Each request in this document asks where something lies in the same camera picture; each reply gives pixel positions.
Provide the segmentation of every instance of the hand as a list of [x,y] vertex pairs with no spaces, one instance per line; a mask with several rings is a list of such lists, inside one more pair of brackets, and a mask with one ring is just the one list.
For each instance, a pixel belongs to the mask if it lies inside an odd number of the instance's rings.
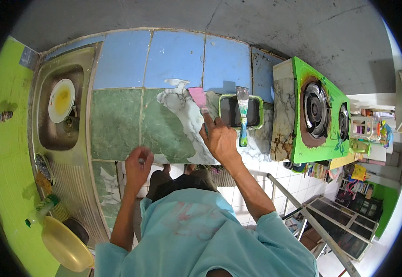
[[135,197],[138,194],[141,186],[147,181],[153,158],[153,153],[147,147],[138,146],[132,150],[125,160],[127,184],[124,195],[131,193]]
[[200,135],[212,156],[225,167],[237,160],[241,161],[237,151],[237,132],[226,126],[220,117],[215,118],[215,122],[209,114],[203,114],[203,117]]

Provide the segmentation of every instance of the lime green wall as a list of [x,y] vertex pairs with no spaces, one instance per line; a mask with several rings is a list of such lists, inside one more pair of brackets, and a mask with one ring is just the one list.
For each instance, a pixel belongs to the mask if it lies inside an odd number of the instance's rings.
[[372,183],[375,187],[372,193],[372,197],[383,201],[383,214],[379,220],[378,229],[376,229],[375,235],[381,237],[386,228],[390,217],[392,216],[395,205],[398,201],[398,192],[394,188],[386,187],[380,184]]
[[19,65],[24,45],[8,38],[0,52],[0,112],[13,117],[0,123],[0,224],[7,243],[30,275],[55,276],[59,263],[44,247],[41,225],[28,228],[27,213],[40,198],[27,143],[27,105],[33,71]]

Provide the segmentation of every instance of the light blue shirt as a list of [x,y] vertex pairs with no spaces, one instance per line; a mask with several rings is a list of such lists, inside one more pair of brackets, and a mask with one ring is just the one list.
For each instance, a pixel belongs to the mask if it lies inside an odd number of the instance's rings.
[[141,201],[142,240],[130,253],[96,246],[95,276],[318,276],[316,260],[276,212],[244,229],[221,194],[195,188]]

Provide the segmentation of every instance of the stainless steel sink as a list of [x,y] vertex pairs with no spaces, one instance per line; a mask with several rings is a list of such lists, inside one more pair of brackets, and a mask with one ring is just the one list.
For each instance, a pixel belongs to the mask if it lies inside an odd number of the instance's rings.
[[[52,187],[59,204],[52,216],[60,221],[74,218],[89,234],[88,246],[108,241],[108,228],[103,222],[96,188],[89,167],[90,144],[88,118],[93,76],[96,71],[95,57],[99,55],[101,42],[53,58],[39,67],[33,86],[32,110],[29,111],[32,144],[31,160],[41,152],[49,160],[56,178]],[[50,120],[48,104],[53,87],[61,79],[70,79],[75,86],[76,116],[79,118],[77,131],[67,132],[62,123]]]

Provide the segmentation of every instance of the stove burner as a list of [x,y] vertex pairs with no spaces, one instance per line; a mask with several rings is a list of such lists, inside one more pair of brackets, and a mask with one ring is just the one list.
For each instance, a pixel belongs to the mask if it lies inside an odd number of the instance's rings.
[[340,108],[338,116],[338,123],[340,128],[340,137],[342,141],[348,140],[348,112],[347,104],[343,103]]
[[314,137],[327,137],[330,119],[326,93],[321,89],[321,82],[311,82],[304,90],[304,116],[307,131]]

